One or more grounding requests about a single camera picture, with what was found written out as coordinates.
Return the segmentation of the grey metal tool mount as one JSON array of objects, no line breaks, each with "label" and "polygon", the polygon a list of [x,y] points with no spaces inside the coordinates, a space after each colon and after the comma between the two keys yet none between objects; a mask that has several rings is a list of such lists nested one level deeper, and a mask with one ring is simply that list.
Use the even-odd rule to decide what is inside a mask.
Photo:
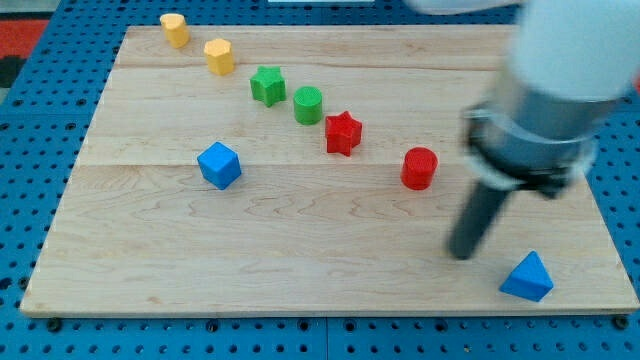
[{"label": "grey metal tool mount", "polygon": [[573,100],[537,89],[502,69],[467,108],[465,156],[477,173],[475,198],[514,191],[556,198],[595,158],[594,134],[613,100]]}]

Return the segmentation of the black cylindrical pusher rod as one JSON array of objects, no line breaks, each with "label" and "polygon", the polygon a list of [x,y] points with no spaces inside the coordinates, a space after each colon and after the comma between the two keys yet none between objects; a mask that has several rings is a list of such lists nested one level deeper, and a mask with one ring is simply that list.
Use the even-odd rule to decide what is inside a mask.
[{"label": "black cylindrical pusher rod", "polygon": [[481,244],[486,232],[511,195],[483,182],[476,182],[448,237],[450,254],[458,260],[470,259]]}]

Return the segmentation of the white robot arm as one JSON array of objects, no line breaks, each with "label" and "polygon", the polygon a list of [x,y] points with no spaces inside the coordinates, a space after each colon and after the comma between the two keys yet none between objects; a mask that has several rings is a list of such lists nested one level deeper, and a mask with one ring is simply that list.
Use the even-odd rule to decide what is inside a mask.
[{"label": "white robot arm", "polygon": [[637,0],[530,0],[496,78],[467,108],[479,179],[449,235],[473,256],[513,192],[557,197],[595,157],[593,136],[639,74]]}]

